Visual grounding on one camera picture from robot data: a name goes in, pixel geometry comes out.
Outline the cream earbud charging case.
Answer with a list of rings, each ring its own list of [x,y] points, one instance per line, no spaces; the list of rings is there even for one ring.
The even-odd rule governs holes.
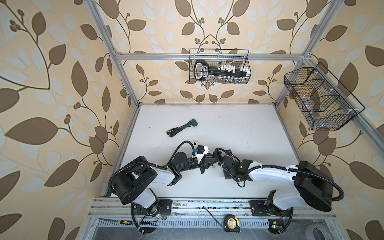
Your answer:
[[[199,145],[199,142],[198,141],[192,141],[192,144],[194,145],[194,147],[197,147]]]

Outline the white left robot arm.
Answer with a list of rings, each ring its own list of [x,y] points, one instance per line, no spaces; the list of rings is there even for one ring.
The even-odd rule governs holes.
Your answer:
[[[220,156],[218,151],[210,153],[207,146],[183,141],[167,164],[160,166],[139,156],[111,175],[108,188],[123,205],[135,203],[151,209],[158,204],[158,198],[149,188],[150,184],[173,186],[182,179],[182,172],[199,169],[203,174],[220,160]]]

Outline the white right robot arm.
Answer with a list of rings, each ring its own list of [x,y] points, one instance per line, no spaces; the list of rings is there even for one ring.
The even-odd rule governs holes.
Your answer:
[[[345,197],[343,189],[331,177],[306,161],[291,166],[240,161],[230,151],[222,148],[216,148],[213,156],[229,178],[241,188],[247,182],[282,185],[281,189],[270,191],[266,203],[281,211],[307,205],[318,211],[330,212],[332,203]]]

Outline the green black rivet tool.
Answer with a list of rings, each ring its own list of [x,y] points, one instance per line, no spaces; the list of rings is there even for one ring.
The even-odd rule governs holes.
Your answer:
[[[183,131],[184,129],[186,129],[186,128],[188,128],[188,127],[196,127],[198,125],[198,123],[197,123],[197,121],[195,120],[195,119],[192,119],[192,120],[190,120],[188,123],[186,123],[186,124],[184,124],[184,125],[182,125],[182,126],[180,126],[179,128],[180,128],[180,130],[179,130],[179,132],[178,133],[180,133],[181,131]],[[177,135],[178,133],[176,133],[176,134],[174,134],[174,135],[168,135],[169,137],[174,137],[175,135]]]

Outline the yellow black tape measure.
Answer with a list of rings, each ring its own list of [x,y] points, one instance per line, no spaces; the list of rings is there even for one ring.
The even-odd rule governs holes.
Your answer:
[[[240,233],[241,227],[239,219],[231,214],[226,215],[224,218],[224,229],[225,232],[228,233]]]

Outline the black socket set holder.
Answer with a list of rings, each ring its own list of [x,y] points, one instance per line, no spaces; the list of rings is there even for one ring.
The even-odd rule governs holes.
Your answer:
[[[217,67],[214,67],[213,64],[209,65],[206,61],[198,60],[194,64],[193,74],[196,80],[211,79],[213,77],[245,79],[251,76],[251,70],[248,67],[237,68],[236,66],[220,63]]]

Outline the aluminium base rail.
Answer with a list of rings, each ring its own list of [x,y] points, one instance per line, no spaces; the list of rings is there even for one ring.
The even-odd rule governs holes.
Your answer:
[[[243,229],[289,230],[303,221],[311,226],[334,232],[337,219],[333,213],[323,213],[309,207],[286,210],[272,216],[262,212],[264,199],[160,199],[160,206],[153,214],[145,213],[139,205],[122,205],[118,198],[96,198],[91,206],[84,230],[92,235],[97,227],[129,227],[145,231],[155,229],[213,229],[223,228],[224,218],[231,214],[240,221]],[[129,220],[131,226],[100,221],[98,218]]]

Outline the small yellow handled screwdriver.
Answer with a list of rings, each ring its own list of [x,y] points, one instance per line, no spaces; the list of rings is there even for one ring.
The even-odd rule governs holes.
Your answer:
[[[118,225],[127,225],[131,226],[133,224],[132,221],[129,220],[112,220],[112,219],[105,219],[105,218],[98,218],[100,221],[105,221],[105,222],[111,222],[111,223],[116,223]]]

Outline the aluminium frame post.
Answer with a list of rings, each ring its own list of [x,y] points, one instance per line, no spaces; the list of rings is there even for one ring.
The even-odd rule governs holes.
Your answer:
[[[112,58],[112,62],[116,66],[117,72],[119,73],[119,75],[121,77],[123,85],[126,88],[129,96],[132,99],[133,105],[135,106],[135,108],[138,109],[140,107],[140,103],[139,103],[139,101],[135,95],[135,91],[134,91],[134,89],[133,89],[133,87],[129,81],[129,78],[125,72],[125,69],[124,69],[122,63],[118,60],[118,55],[117,55],[117,52],[114,48],[112,39],[109,36],[109,32],[107,30],[107,27],[104,25],[104,22],[103,22],[102,17],[101,17],[101,15],[97,9],[97,5],[96,5],[95,1],[85,0],[85,4],[86,4],[87,9],[88,9],[92,19],[94,20],[96,27],[97,27],[97,29],[98,29],[98,31],[99,31],[102,39],[103,39],[104,45],[106,46],[106,49]]]

